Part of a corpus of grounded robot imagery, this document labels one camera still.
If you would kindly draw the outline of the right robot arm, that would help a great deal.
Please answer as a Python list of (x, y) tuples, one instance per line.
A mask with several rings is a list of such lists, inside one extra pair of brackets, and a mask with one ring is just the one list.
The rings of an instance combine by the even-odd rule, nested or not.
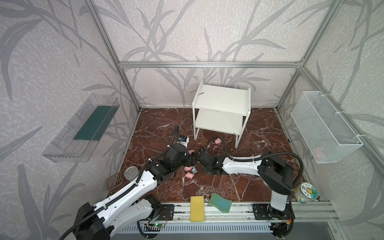
[[(294, 157), (299, 164), (299, 172), (294, 177), (294, 167), (280, 156)], [(197, 157), (197, 162), (202, 165), (206, 175), (255, 175), (272, 190), (270, 209), (284, 212), (288, 198), (293, 188), (297, 185), (304, 172), (302, 159), (292, 152), (267, 152), (256, 157), (232, 157), (229, 155), (214, 157), (202, 150)]]

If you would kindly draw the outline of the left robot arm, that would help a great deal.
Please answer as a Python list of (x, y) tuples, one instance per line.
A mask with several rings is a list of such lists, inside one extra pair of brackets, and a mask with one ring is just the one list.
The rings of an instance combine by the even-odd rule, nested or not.
[(130, 223), (155, 217), (161, 203), (147, 193), (170, 179), (189, 158), (188, 140), (169, 145), (118, 192), (93, 206), (81, 206), (74, 225), (60, 238), (73, 234), (77, 240), (109, 240)]

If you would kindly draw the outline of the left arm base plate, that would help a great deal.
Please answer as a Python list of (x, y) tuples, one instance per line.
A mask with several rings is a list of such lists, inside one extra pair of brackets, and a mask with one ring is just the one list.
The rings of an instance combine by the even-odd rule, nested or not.
[(162, 204), (159, 207), (155, 207), (150, 213), (149, 217), (145, 220), (156, 220), (156, 221), (171, 221), (174, 218), (175, 205), (173, 204)]

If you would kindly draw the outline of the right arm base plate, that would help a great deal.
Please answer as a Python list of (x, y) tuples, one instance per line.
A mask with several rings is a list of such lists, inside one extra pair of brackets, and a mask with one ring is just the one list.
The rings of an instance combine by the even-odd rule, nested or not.
[(254, 213), (255, 220), (266, 220), (266, 221), (288, 221), (294, 220), (295, 214), (293, 212), (292, 204), (289, 202), (286, 204), (283, 211), (276, 210), (270, 206), (270, 204), (253, 204), (252, 210)]

